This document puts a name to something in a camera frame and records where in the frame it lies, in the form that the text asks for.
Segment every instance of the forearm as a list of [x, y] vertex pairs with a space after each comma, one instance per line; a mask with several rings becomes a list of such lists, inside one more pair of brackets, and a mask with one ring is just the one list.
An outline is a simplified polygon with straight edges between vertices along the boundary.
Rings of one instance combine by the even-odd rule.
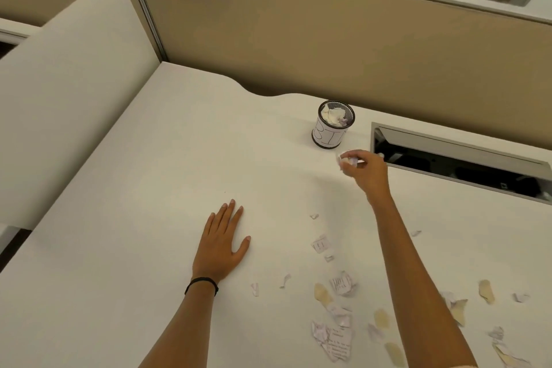
[[214, 295], [210, 282], [192, 284], [140, 368], [206, 367]]
[[389, 196], [373, 206], [398, 329], [411, 368], [476, 366]]

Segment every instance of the desk surface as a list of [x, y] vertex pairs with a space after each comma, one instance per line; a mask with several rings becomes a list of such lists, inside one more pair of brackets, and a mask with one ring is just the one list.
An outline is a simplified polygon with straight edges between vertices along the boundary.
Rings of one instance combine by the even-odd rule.
[[[359, 281], [349, 367], [390, 367], [366, 324], [392, 314], [371, 210], [310, 131], [322, 99], [261, 97], [223, 76], [163, 63], [0, 274], [2, 366], [135, 368], [174, 314], [212, 210], [245, 206], [243, 263], [215, 300], [209, 366], [334, 366], [310, 335], [332, 323], [315, 282]], [[551, 161], [545, 150], [355, 108], [343, 149], [369, 148], [372, 121]], [[468, 298], [462, 329], [480, 366], [500, 368], [495, 325], [535, 367], [552, 360], [552, 207], [390, 168], [391, 190], [440, 290]], [[316, 220], [309, 214], [319, 213]], [[336, 259], [310, 243], [327, 233]], [[278, 287], [287, 273], [286, 288]], [[497, 302], [478, 296], [491, 280]], [[259, 297], [250, 284], [259, 283]], [[514, 291], [532, 298], [515, 303]], [[388, 338], [400, 343], [395, 322]]]

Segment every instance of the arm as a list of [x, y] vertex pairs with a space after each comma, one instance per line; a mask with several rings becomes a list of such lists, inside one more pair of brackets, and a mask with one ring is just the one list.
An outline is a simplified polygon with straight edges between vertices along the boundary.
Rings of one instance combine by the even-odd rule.
[[[238, 251], [232, 252], [232, 239], [240, 207], [234, 217], [235, 202], [223, 204], [218, 213], [211, 213], [192, 265], [192, 279], [208, 277], [219, 284], [244, 258], [251, 238], [245, 237]], [[204, 368], [207, 366], [209, 333], [215, 287], [206, 281], [190, 286], [182, 304], [168, 326], [151, 348], [139, 368]]]
[[377, 221], [385, 268], [406, 358], [411, 368], [477, 366], [456, 321], [420, 260], [398, 213], [380, 156], [363, 150], [342, 154], [365, 161], [341, 170], [366, 193]]

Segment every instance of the black wristband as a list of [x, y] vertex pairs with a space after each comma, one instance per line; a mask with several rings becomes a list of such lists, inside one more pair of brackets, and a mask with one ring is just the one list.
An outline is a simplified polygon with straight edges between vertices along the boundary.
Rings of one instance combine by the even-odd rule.
[[190, 287], [193, 283], [196, 283], [196, 282], [199, 282], [199, 281], [208, 281], [208, 282], [210, 282], [213, 285], [213, 287], [215, 287], [215, 295], [219, 291], [218, 290], [219, 287], [217, 287], [215, 281], [213, 281], [211, 278], [207, 278], [206, 276], [199, 276], [199, 277], [194, 278], [193, 280], [191, 280], [191, 282], [186, 287], [186, 291], [184, 291], [184, 295], [186, 295], [186, 293], [188, 292], [188, 290], [190, 289]]

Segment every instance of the black mesh cup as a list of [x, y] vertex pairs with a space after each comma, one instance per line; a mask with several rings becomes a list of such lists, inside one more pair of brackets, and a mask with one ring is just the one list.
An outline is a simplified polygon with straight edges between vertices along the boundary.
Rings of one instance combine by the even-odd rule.
[[[342, 126], [328, 122], [324, 119], [322, 111], [325, 106], [328, 106], [330, 110], [335, 108], [341, 108], [345, 111], [344, 120], [340, 123]], [[317, 146], [323, 149], [335, 149], [341, 144], [343, 136], [347, 132], [347, 129], [354, 124], [354, 111], [349, 105], [340, 101], [325, 101], [322, 102], [318, 108], [318, 120], [311, 134], [313, 141]]]

